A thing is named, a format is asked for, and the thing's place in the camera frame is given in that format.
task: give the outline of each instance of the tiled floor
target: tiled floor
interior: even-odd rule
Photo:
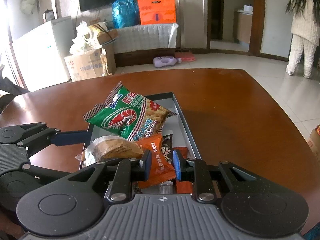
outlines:
[[[249,45],[245,46],[239,43],[230,41],[211,41],[210,49],[225,49],[225,50],[237,50],[237,51],[249,51]]]
[[[303,77],[303,65],[296,76],[285,73],[287,63],[265,58],[231,54],[195,55],[196,61],[171,68],[244,69],[275,99],[304,136],[320,124],[320,74],[315,69],[311,80]],[[159,70],[153,65],[118,68],[117,74]]]

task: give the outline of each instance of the snack wrapper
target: snack wrapper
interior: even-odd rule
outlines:
[[[172,149],[172,153],[174,150],[179,150],[184,159],[188,158],[189,149],[187,147],[175,147]]]
[[[96,162],[112,158],[137,158],[143,156],[142,149],[134,142],[119,136],[103,136],[95,139],[89,147],[84,150],[84,166],[90,166]]]
[[[177,115],[142,95],[131,93],[120,82],[103,104],[97,105],[83,117],[111,133],[129,141],[162,132],[165,120]]]
[[[172,164],[173,160],[172,136],[172,134],[163,136],[161,146],[161,153],[169,164]]]
[[[162,182],[174,179],[176,173],[174,167],[170,165],[161,154],[160,146],[162,145],[162,135],[156,134],[150,138],[137,141],[143,151],[150,150],[152,153],[152,165],[148,181],[139,181],[139,188],[147,188],[158,185]]]
[[[187,147],[176,147],[172,149],[179,150],[184,159],[188,158],[189,149]],[[192,194],[193,193],[193,185],[190,181],[179,182],[176,179],[176,193],[177,194]]]
[[[176,193],[177,194],[192,194],[193,185],[190,181],[180,182],[176,179]]]

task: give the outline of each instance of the purple bottle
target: purple bottle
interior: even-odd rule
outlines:
[[[174,66],[177,62],[181,63],[182,59],[175,57],[156,57],[153,59],[153,64],[156,68]]]

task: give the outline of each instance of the cartoon face logo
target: cartoon face logo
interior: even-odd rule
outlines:
[[[161,153],[163,154],[165,160],[169,163],[171,163],[170,158],[169,158],[169,154],[171,153],[171,149],[169,147],[169,145],[163,144],[161,147]]]

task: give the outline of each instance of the orange gift box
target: orange gift box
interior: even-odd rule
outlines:
[[[141,25],[176,23],[175,0],[138,0]]]

